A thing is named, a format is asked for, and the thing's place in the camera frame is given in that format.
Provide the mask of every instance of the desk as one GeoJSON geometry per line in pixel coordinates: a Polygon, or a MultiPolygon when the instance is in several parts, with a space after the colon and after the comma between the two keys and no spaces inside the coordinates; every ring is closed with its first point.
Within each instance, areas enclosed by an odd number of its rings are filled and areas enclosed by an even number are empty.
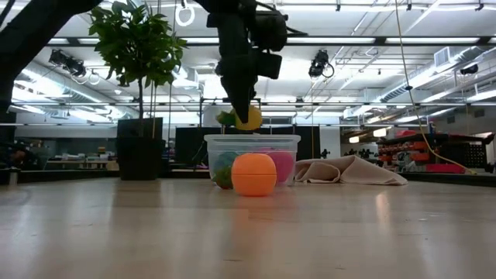
{"type": "Polygon", "coordinates": [[[296,184],[244,198],[206,179],[102,178],[26,184],[0,200],[4,278],[496,273],[495,188],[296,184]]]}
{"type": "Polygon", "coordinates": [[[112,168],[115,168],[113,164],[117,164],[114,160],[48,160],[43,167],[46,170],[48,164],[59,164],[62,169],[65,170],[67,165],[78,165],[77,168],[81,170],[97,170],[105,169],[109,164],[112,164],[112,168]]]}

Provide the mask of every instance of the pink object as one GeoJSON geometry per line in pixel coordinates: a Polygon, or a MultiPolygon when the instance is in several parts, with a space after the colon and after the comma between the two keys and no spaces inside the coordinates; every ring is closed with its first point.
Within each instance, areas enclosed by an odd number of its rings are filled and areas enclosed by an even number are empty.
{"type": "Polygon", "coordinates": [[[277,182],[286,182],[293,172],[295,162],[293,155],[288,151],[276,151],[271,148],[263,148],[258,152],[267,154],[276,165],[277,182]]]}

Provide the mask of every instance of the wall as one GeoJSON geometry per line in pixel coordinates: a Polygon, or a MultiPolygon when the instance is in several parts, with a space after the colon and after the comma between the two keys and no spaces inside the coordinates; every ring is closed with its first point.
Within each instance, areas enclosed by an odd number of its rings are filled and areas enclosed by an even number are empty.
{"type": "Polygon", "coordinates": [[[330,154],[327,158],[339,158],[341,157],[341,132],[339,127],[320,127],[320,152],[327,149],[330,154]]]}

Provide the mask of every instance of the yellow cable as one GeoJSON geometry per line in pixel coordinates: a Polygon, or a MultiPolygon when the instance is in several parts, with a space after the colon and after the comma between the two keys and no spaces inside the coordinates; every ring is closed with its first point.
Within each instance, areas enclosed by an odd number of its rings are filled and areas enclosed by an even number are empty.
{"type": "MultiPolygon", "coordinates": [[[[407,84],[407,86],[410,86],[410,80],[408,79],[408,71],[406,69],[405,51],[404,51],[404,47],[403,47],[403,35],[401,34],[400,15],[398,12],[398,0],[394,0],[394,2],[396,4],[395,5],[395,7],[396,7],[396,22],[398,24],[398,32],[399,32],[399,38],[400,38],[401,58],[403,60],[403,68],[405,69],[406,84],[407,84]]],[[[415,105],[415,101],[413,100],[412,90],[408,90],[408,93],[410,94],[410,100],[412,101],[413,110],[415,111],[415,115],[417,116],[418,127],[420,128],[420,133],[422,134],[422,137],[424,138],[424,141],[427,144],[427,147],[429,148],[430,153],[432,153],[432,155],[438,157],[441,160],[445,160],[447,162],[450,162],[452,164],[457,165],[458,167],[462,167],[466,171],[469,171],[471,174],[477,174],[476,171],[471,170],[468,167],[465,167],[462,164],[459,164],[453,160],[447,159],[447,158],[437,154],[436,152],[434,152],[434,150],[432,150],[432,148],[429,144],[429,141],[427,140],[427,137],[425,137],[424,129],[422,128],[422,121],[420,120],[420,116],[418,114],[419,112],[417,111],[417,106],[415,105]]]]}

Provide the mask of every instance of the yellow ball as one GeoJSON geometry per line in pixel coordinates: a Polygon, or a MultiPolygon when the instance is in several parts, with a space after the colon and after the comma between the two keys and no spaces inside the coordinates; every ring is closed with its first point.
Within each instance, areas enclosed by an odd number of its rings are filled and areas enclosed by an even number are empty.
{"type": "Polygon", "coordinates": [[[262,126],[262,112],[255,106],[250,105],[248,110],[248,123],[243,123],[236,115],[236,128],[243,131],[252,131],[262,126]]]}

